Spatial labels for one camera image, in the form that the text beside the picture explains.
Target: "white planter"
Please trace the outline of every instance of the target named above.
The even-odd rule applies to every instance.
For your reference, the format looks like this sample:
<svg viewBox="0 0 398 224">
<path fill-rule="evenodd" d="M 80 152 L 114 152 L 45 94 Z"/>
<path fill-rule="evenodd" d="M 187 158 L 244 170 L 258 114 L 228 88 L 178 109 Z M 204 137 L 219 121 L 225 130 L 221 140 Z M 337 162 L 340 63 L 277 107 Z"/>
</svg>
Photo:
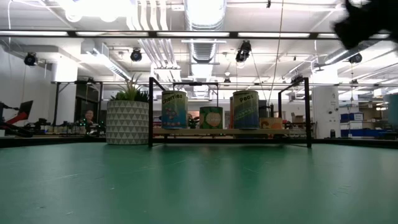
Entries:
<svg viewBox="0 0 398 224">
<path fill-rule="evenodd" d="M 149 104 L 109 101 L 106 110 L 108 144 L 148 144 Z"/>
</svg>

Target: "green can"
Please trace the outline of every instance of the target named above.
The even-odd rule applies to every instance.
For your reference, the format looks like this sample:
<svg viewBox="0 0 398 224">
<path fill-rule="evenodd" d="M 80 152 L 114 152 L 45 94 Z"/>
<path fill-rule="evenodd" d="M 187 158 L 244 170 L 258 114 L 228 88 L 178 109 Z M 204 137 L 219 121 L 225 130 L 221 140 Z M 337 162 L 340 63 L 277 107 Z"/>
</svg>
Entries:
<svg viewBox="0 0 398 224">
<path fill-rule="evenodd" d="M 223 108 L 204 106 L 199 115 L 200 129 L 223 129 Z"/>
<path fill-rule="evenodd" d="M 187 93 L 182 91 L 162 92 L 162 128 L 187 128 Z"/>
</svg>

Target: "red object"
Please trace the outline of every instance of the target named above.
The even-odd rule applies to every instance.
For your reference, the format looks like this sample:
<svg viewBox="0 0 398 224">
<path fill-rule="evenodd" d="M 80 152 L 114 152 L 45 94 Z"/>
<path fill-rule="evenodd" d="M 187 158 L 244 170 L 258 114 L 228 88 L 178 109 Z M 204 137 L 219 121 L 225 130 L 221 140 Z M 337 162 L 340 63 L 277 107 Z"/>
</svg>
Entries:
<svg viewBox="0 0 398 224">
<path fill-rule="evenodd" d="M 10 120 L 6 121 L 7 124 L 15 124 L 18 121 L 23 121 L 27 119 L 28 115 L 25 112 L 19 113 L 16 117 L 11 118 Z"/>
</svg>

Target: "blue can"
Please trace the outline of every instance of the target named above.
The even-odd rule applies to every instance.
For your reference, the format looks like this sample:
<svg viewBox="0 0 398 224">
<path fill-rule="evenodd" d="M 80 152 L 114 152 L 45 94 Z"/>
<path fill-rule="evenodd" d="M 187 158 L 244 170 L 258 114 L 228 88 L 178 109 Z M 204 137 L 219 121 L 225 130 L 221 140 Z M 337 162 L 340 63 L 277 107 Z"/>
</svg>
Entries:
<svg viewBox="0 0 398 224">
<path fill-rule="evenodd" d="M 187 93 L 182 91 L 162 92 L 162 128 L 187 128 Z"/>
<path fill-rule="evenodd" d="M 236 91 L 233 93 L 234 128 L 259 128 L 259 94 L 257 91 Z"/>
</svg>

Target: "cardboard box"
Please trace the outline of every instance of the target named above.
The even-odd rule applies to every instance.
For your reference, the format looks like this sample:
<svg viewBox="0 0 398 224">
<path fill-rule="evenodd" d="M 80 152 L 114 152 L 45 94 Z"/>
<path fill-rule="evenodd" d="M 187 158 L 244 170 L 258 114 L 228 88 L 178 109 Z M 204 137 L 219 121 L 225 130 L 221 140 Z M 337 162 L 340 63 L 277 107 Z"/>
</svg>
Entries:
<svg viewBox="0 0 398 224">
<path fill-rule="evenodd" d="M 282 129 L 282 118 L 260 118 L 261 129 Z"/>
</svg>

